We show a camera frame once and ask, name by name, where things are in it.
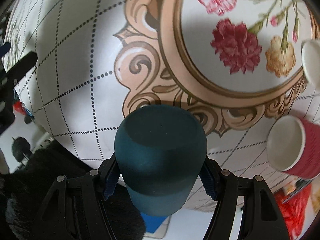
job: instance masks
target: table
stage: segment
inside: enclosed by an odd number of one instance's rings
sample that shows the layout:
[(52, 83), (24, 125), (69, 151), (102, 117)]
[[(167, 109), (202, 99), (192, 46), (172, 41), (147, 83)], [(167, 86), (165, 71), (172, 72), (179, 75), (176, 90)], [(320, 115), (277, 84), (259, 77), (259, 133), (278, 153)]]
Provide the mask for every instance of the table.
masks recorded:
[[(320, 121), (300, 57), (303, 42), (319, 38), (315, 17), (304, 0), (16, 0), (3, 62), (8, 70), (38, 53), (16, 90), (93, 168), (112, 155), (124, 116), (169, 104), (198, 118), (210, 158), (275, 191), (291, 178), (268, 163), (270, 128), (288, 113)], [(215, 208), (200, 179), (185, 207)]]

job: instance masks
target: upside-down cup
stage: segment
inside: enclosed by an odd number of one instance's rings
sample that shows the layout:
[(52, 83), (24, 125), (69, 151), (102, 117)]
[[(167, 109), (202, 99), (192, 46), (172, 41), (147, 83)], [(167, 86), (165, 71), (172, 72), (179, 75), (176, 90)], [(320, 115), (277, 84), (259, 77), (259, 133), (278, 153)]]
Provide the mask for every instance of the upside-down cup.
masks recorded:
[(280, 118), (268, 135), (267, 156), (277, 171), (315, 178), (320, 174), (320, 126), (292, 115)]

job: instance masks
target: teal cup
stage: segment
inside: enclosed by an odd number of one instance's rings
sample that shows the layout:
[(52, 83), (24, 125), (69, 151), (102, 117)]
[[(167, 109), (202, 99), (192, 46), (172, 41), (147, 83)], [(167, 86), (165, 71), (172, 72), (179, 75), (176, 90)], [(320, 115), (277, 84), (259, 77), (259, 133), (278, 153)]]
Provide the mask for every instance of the teal cup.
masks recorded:
[(174, 106), (132, 112), (115, 138), (116, 159), (132, 203), (149, 216), (169, 216), (184, 205), (206, 153), (199, 121)]

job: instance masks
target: ornate frame pattern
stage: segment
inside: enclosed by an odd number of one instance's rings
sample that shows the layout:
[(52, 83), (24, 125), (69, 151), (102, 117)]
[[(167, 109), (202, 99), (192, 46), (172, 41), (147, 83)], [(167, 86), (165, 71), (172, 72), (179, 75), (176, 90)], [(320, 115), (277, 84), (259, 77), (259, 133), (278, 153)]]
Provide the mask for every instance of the ornate frame pattern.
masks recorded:
[[(123, 44), (114, 64), (116, 78), (130, 90), (124, 116), (149, 104), (178, 106), (194, 114), (207, 135), (222, 136), (229, 129), (252, 127), (263, 115), (277, 119), (286, 114), (307, 86), (302, 67), (285, 83), (263, 92), (234, 92), (213, 84), (185, 49), (181, 6), (182, 0), (127, 0), (127, 24), (114, 35)], [(309, 14), (312, 39), (320, 38), (319, 25)]]

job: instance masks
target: gold circular border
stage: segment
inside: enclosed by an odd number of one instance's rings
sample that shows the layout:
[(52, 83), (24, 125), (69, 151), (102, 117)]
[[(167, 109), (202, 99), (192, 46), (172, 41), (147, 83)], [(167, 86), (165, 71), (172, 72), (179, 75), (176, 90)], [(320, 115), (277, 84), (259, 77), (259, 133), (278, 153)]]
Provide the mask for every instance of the gold circular border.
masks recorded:
[[(168, 71), (175, 82), (194, 98), (212, 106), (225, 108), (261, 105), (286, 93), (303, 76), (301, 67), (289, 80), (281, 85), (254, 93), (231, 91), (215, 85), (196, 68), (184, 45), (180, 20), (182, 1), (163, 0), (159, 41)], [(310, 10), (309, 14), (313, 39), (316, 21)]]

